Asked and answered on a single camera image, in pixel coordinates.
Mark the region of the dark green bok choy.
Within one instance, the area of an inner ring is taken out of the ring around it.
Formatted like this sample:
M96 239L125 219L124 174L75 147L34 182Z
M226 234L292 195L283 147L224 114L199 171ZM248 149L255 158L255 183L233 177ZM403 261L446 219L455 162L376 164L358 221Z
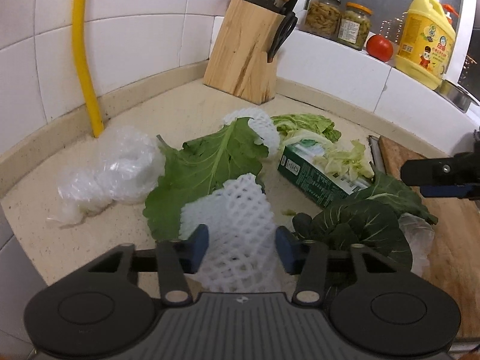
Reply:
M371 250L410 269L413 254L394 211L370 200L343 200L311 217L298 213L292 219L295 236L326 244L330 250L347 251L353 244Z

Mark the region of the white foam fruit net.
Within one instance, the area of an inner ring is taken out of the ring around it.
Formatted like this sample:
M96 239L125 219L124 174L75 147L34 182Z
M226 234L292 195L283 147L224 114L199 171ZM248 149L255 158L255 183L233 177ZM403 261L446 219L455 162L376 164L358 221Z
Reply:
M209 246L193 279L218 293L267 293L281 289L276 225L256 176L248 173L181 209L179 237L208 227Z

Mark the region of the clear plastic bag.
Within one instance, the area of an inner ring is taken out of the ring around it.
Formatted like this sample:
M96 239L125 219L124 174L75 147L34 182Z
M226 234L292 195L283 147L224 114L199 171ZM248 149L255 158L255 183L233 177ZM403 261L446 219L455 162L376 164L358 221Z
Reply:
M47 221L70 227L113 203L142 203L164 175L165 163L153 137L133 126L109 127L96 141L92 163L62 174L58 210Z

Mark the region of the black kitchen scissors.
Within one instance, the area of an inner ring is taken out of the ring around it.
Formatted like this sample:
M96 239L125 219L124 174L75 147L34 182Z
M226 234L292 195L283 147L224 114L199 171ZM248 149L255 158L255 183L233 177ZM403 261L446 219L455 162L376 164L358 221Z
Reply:
M267 61L272 63L275 55L280 49L281 45L287 40L287 38L295 30L298 18L293 11L289 11L283 18L281 24L279 25L275 36L272 40L272 45L270 46L267 52Z

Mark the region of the large dark cabbage leaf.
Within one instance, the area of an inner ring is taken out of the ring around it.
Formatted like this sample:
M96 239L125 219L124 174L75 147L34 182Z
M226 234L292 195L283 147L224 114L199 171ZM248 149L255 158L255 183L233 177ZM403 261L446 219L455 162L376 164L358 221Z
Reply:
M436 225L439 219L432 215L422 203L420 196L401 180L373 168L373 183L349 196L353 200L371 200L388 205L399 218L403 214L411 214L424 219L428 224Z

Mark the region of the wooden cutting board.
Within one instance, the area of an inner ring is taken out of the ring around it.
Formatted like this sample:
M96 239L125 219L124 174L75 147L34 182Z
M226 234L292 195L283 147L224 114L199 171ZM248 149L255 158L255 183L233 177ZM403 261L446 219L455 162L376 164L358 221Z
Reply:
M479 209L456 198L424 198L422 203L439 222L423 278L458 304L461 324L457 338L479 339Z

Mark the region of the green milk carton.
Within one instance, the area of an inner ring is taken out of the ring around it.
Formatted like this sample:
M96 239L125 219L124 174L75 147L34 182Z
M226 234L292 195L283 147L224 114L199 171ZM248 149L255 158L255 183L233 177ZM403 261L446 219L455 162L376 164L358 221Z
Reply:
M287 145L283 149L278 172L323 208L370 186L363 175L351 180L348 173L328 173L320 162L325 154L326 149L312 140Z

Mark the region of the large green lettuce leaf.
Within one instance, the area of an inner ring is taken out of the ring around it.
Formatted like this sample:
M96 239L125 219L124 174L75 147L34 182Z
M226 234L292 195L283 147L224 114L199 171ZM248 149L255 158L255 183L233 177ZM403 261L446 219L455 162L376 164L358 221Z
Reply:
M186 141L177 150L157 136L165 157L164 175L147 196L143 215L152 238L176 239L182 207L223 187L224 182L251 173L257 176L269 149L243 117L210 135Z

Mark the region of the pale napa cabbage leaves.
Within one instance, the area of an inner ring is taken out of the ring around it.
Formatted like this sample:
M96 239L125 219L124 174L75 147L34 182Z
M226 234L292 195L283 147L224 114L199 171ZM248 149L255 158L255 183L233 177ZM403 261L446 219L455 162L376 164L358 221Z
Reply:
M340 143L342 133L331 119L309 113L286 114L272 116L272 122L281 136L283 147L302 141L319 144L322 153L313 155L313 163L322 166L327 174L346 176L350 181L374 177L365 156L365 145L358 140L352 140L350 148Z

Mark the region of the yellow dish soap bottle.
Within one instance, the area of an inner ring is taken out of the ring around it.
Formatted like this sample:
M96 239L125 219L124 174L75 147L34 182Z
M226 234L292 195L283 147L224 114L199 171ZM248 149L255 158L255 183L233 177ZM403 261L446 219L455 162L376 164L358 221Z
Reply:
M429 89L437 89L447 71L456 32L437 0L413 0L394 57L397 70Z

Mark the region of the red tomato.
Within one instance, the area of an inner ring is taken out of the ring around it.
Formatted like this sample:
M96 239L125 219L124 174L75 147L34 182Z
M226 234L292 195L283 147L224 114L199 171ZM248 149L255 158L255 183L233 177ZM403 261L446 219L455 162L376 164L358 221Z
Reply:
M368 39L366 43L366 51L370 56L383 61L384 63L388 62L394 54L391 42L378 34L375 34Z

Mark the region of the pickle jar orange lid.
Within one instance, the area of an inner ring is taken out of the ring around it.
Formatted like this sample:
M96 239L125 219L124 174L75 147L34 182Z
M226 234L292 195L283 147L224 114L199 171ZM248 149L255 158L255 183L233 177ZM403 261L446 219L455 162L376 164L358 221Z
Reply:
M363 5L347 2L339 22L337 41L355 50L363 50L371 29L372 14Z

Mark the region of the wooden knife block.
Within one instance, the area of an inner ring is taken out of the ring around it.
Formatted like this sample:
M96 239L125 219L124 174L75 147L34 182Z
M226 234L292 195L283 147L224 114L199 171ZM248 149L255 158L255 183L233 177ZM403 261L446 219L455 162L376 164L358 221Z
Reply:
M256 105L275 96L277 61L268 51L283 15L231 0L203 77L205 86Z

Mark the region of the pickle jar dark lid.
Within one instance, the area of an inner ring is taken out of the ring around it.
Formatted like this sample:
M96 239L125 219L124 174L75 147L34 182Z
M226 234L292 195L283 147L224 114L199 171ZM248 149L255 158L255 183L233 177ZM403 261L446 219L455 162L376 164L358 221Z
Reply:
M342 17L340 0L309 0L302 30L327 39L336 36Z

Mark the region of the yellow gas pipe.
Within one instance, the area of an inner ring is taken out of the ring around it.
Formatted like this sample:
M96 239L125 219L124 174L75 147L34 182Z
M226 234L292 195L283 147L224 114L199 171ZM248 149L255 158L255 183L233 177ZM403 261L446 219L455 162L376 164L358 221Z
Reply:
M89 116L92 134L99 138L104 131L103 117L92 82L85 42L86 0L72 0L72 53L76 74Z

